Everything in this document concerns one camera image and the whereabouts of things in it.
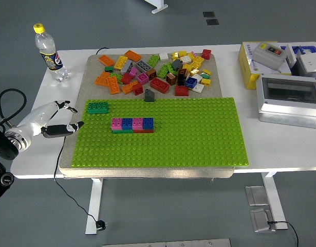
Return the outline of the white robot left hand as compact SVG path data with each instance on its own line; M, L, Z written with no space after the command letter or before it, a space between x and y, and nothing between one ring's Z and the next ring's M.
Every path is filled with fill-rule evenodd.
M54 101L38 107L30 112L16 127L16 131L24 138L42 134L45 138L55 138L72 135L83 125L83 121L77 123L48 126L48 122L60 109L67 109L73 113L78 111L69 105L70 101Z

